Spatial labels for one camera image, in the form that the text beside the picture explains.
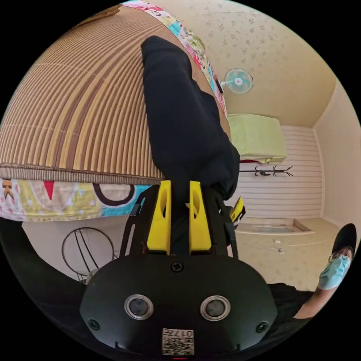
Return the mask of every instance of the yellow plastic part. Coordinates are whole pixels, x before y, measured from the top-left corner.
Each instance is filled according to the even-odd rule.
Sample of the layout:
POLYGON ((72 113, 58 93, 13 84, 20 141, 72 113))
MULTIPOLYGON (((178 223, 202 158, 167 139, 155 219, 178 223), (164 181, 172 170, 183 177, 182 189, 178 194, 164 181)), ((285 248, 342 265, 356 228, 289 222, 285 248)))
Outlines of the yellow plastic part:
POLYGON ((190 252, 209 251, 212 243, 200 182, 190 182, 189 244, 190 252))
POLYGON ((232 222, 234 222, 237 219, 237 217, 241 214, 242 208, 243 208, 243 199, 242 197, 239 197, 238 201, 236 202, 230 213, 232 222))
POLYGON ((150 251, 170 253, 171 182, 161 181, 153 220, 148 235, 147 247, 150 251))

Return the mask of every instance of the folded blanket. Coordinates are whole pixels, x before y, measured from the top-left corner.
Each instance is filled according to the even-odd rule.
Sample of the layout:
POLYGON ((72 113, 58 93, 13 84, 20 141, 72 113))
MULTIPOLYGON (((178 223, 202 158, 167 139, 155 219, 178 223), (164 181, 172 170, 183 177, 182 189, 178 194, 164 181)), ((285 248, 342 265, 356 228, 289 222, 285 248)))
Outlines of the folded blanket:
POLYGON ((239 154, 222 130, 214 97, 192 79, 186 53, 158 36, 141 45, 143 85, 153 162, 172 181, 175 202, 189 202, 199 181, 223 199, 234 193, 239 154))
POLYGON ((122 4, 119 4, 119 5, 112 6, 112 7, 108 8, 108 9, 105 9, 103 11, 100 11, 97 14, 91 16, 90 18, 85 19, 84 21, 82 21, 81 23, 76 25, 75 27, 83 25, 83 24, 90 23, 91 21, 94 21, 94 20, 105 18, 107 16, 115 15, 116 13, 119 12, 119 8, 121 6, 122 6, 122 4))
POLYGON ((275 118, 256 114, 229 114, 232 144, 241 160, 279 164, 287 157, 286 142, 275 118))

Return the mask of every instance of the floral wallpaper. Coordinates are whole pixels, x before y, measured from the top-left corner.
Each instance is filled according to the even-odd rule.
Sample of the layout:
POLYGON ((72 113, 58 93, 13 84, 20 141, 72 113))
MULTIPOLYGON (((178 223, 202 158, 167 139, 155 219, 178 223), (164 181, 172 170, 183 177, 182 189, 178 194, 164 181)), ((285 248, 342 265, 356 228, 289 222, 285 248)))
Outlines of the floral wallpaper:
POLYGON ((253 77, 244 95, 225 91, 227 111, 276 117, 312 127, 324 112, 336 77, 301 37, 277 20, 228 0, 153 0, 200 37, 219 79, 232 68, 253 77))

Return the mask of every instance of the qr code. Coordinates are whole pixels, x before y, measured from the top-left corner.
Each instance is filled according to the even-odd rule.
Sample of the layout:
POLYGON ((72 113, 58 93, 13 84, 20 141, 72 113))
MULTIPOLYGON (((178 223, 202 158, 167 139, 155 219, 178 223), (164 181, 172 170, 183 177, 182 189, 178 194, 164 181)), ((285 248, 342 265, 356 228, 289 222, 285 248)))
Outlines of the qr code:
POLYGON ((163 329, 163 355, 194 355, 193 330, 163 329))

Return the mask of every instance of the bed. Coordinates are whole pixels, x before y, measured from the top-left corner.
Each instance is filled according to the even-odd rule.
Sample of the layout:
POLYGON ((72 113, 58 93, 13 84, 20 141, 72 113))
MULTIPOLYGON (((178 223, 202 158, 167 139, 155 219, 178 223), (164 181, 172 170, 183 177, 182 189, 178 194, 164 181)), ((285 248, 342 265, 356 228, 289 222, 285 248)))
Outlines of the bed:
POLYGON ((187 53, 193 79, 214 96, 231 136, 223 95, 194 33, 143 1, 123 3, 108 15, 58 39, 14 93, 0 128, 0 217, 126 215, 143 190, 160 183, 142 84, 140 45, 151 35, 187 53))

